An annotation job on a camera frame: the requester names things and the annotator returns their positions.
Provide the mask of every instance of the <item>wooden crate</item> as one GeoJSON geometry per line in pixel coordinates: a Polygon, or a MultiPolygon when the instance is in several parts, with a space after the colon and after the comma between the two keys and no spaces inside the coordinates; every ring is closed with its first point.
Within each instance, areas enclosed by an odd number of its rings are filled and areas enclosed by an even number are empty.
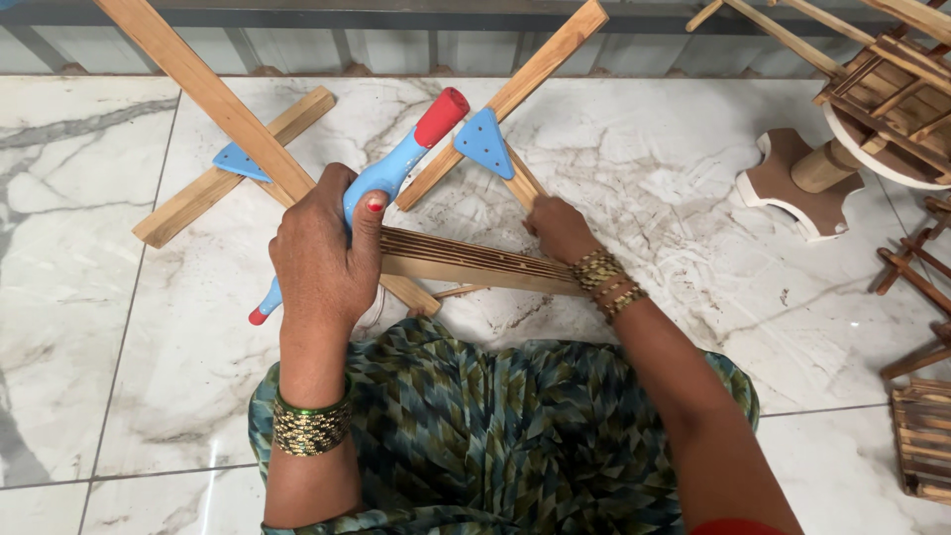
{"type": "Polygon", "coordinates": [[[891,410],[904,493],[951,505],[951,383],[912,379],[891,410]]]}

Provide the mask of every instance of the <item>blue wooden bracket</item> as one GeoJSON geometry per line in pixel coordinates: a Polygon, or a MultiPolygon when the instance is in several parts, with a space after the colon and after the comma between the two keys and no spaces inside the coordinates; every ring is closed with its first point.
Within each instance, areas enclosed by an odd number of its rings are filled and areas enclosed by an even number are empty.
{"type": "Polygon", "coordinates": [[[267,173],[262,171],[258,164],[255,164],[254,160],[234,142],[229,143],[227,147],[212,158],[211,163],[216,168],[238,173],[255,180],[271,182],[271,177],[267,176],[267,173]]]}
{"type": "Polygon", "coordinates": [[[505,149],[502,131],[498,129],[495,111],[491,108],[483,108],[473,115],[459,130],[459,135],[453,140],[453,147],[506,180],[515,176],[512,159],[505,149]]]}

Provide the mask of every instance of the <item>woman's right hand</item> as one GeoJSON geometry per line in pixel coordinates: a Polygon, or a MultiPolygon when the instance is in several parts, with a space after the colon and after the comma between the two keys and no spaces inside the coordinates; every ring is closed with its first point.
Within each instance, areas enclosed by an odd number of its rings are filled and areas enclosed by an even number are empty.
{"type": "Polygon", "coordinates": [[[568,266],[601,247],[585,216],[558,197],[535,197],[532,213],[522,225],[541,239],[539,248],[546,256],[568,266]]]}

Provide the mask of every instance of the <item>floor tile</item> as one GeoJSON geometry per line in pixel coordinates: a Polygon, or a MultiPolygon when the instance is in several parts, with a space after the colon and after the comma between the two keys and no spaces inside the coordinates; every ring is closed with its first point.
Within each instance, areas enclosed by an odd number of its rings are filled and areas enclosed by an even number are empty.
{"type": "Polygon", "coordinates": [[[0,77],[2,485],[91,473],[178,94],[0,77]]]}
{"type": "Polygon", "coordinates": [[[951,532],[951,506],[902,493],[885,406],[764,418],[757,438],[810,535],[951,532]]]}
{"type": "Polygon", "coordinates": [[[256,533],[263,512],[256,467],[113,480],[93,484],[83,533],[256,533]]]}
{"type": "Polygon", "coordinates": [[[0,490],[4,533],[78,533],[88,483],[0,490]]]}
{"type": "MultiPolygon", "coordinates": [[[[362,169],[378,160],[444,85],[478,110],[504,80],[226,83],[265,122],[318,84],[332,90],[335,108],[288,147],[319,176],[333,161],[362,169]]],[[[902,233],[874,176],[845,204],[854,228],[819,244],[806,243],[787,213],[747,208],[736,194],[733,180],[762,158],[754,142],[766,129],[794,127],[815,146],[831,137],[810,102],[820,88],[815,81],[557,79],[502,126],[545,188],[582,209],[688,336],[754,378],[765,413],[883,402],[878,369],[929,339],[927,324],[939,317],[907,287],[885,297],[868,293],[882,267],[876,248],[902,233]]],[[[184,98],[160,201],[205,170],[226,142],[184,98]]],[[[463,161],[415,208],[391,207],[385,221],[538,254],[501,180],[463,161]]],[[[279,357],[281,316],[263,327],[244,318],[273,273],[266,244],[280,217],[280,207],[245,181],[165,248],[146,252],[102,474],[252,462],[247,398],[279,357]]],[[[378,324],[361,335],[392,325],[405,310],[388,297],[378,324]]],[[[446,300],[437,317],[486,347],[531,338],[613,340],[595,309],[577,298],[493,288],[446,300]]]]}

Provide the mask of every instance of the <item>wooden cylinder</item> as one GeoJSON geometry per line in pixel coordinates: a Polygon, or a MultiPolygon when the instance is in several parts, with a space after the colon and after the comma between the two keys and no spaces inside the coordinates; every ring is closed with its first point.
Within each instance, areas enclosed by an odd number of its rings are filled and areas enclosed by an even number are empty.
{"type": "Polygon", "coordinates": [[[819,193],[842,182],[845,177],[862,168],[859,162],[833,138],[792,165],[792,181],[804,191],[819,193]]]}

